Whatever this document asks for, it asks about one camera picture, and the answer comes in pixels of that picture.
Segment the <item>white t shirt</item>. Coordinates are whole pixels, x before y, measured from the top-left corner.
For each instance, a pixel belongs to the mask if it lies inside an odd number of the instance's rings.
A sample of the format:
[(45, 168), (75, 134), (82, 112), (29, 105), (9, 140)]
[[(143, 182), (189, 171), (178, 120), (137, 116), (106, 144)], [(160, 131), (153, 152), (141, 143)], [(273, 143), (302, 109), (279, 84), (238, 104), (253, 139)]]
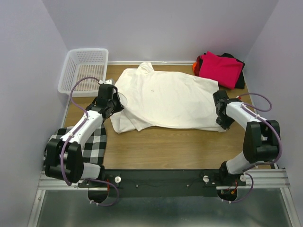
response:
[(216, 123), (218, 83), (177, 71), (156, 71), (149, 62), (125, 69), (115, 86), (127, 104), (111, 116), (116, 133), (157, 126), (223, 132)]

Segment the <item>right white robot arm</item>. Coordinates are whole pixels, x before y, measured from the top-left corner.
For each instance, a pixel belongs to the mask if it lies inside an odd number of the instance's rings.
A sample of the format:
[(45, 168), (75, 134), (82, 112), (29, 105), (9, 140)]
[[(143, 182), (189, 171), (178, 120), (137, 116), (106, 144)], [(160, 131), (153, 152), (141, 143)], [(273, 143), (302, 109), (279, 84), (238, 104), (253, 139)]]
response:
[(282, 155), (280, 125), (267, 120), (249, 108), (240, 97), (229, 98), (225, 90), (213, 94), (216, 107), (216, 123), (224, 130), (237, 122), (245, 130), (242, 152), (221, 164), (217, 179), (223, 185), (240, 180), (241, 175), (259, 165), (272, 165)]

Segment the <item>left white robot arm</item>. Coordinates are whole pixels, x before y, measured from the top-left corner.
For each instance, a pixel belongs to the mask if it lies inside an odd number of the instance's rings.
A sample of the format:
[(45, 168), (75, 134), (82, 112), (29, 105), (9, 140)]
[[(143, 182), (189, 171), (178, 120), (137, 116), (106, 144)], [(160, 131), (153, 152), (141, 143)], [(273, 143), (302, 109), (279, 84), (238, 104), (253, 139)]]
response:
[(117, 87), (112, 79), (99, 85), (98, 95), (73, 128), (46, 145), (45, 175), (64, 180), (67, 185), (84, 179), (98, 179), (102, 164), (84, 160), (85, 143), (111, 115), (123, 110)]

